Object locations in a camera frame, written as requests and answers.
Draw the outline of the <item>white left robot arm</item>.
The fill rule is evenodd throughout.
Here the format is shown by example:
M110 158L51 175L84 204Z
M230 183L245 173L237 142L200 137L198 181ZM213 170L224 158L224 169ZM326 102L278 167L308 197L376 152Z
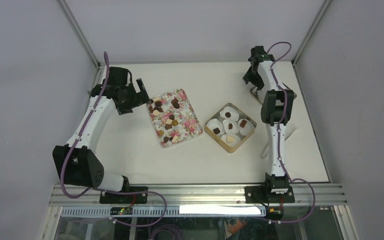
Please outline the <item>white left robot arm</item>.
M111 66L105 79L91 90L87 110L72 137L52 151L60 185L73 185L87 189L111 191L118 203L131 196L126 186L127 177L111 173L96 156L96 149L109 118L114 114L129 114L133 109L150 101L141 78L135 90L130 70Z

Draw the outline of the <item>dark square chocolate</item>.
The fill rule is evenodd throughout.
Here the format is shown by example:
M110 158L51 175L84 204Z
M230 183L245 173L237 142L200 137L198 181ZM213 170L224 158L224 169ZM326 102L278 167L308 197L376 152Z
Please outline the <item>dark square chocolate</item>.
M219 135L221 133L221 130L218 127L214 128L212 131L215 135Z

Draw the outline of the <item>white dome chocolate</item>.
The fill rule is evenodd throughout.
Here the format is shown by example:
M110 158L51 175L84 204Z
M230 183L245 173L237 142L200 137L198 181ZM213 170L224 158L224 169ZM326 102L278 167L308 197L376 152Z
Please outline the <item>white dome chocolate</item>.
M233 136L227 136L226 137L226 141L228 142L228 143L233 143L233 142L235 142L235 138L233 137Z

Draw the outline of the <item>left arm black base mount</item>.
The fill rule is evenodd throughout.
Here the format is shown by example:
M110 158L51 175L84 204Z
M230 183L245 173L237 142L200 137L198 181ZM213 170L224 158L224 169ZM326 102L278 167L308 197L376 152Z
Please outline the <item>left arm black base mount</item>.
M130 186L128 193L132 194L118 194L106 191L99 197L100 204L146 204L148 201L147 186Z

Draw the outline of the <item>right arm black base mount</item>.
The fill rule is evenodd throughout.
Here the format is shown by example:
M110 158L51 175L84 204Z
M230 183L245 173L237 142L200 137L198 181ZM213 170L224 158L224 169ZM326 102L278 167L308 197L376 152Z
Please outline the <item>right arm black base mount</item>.
M260 185L247 185L244 187L245 202L247 204L292 204L295 195L286 174L277 176L265 174L265 180Z

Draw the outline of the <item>gold square tin box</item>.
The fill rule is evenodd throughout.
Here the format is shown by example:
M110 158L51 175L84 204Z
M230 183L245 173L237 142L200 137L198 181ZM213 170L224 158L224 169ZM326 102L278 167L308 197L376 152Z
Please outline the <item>gold square tin box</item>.
M205 122L204 131L227 153L234 153L256 130L257 123L232 103Z

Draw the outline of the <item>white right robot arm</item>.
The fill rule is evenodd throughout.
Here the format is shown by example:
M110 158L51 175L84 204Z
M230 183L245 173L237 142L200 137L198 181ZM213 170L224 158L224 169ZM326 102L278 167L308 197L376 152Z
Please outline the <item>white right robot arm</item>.
M268 136L268 169L262 187L262 196L274 203L280 197L293 195L290 176L285 166L286 130L292 116L295 92L288 88L275 71L278 62L264 46L250 50L250 67L243 76L245 84L252 84L261 102L260 118Z

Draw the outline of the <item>silver square tin lid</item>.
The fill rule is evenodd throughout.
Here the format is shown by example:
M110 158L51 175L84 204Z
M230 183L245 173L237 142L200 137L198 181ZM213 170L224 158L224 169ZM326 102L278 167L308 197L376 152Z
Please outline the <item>silver square tin lid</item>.
M289 86L285 84L280 84L280 86L285 90L292 90ZM262 105L267 93L267 90L269 89L269 86L265 85L261 90L257 90L257 86L253 86L250 88L249 92L250 94ZM295 100L297 98L297 93L293 92L293 99ZM276 100L276 106L282 105L284 102L283 100Z

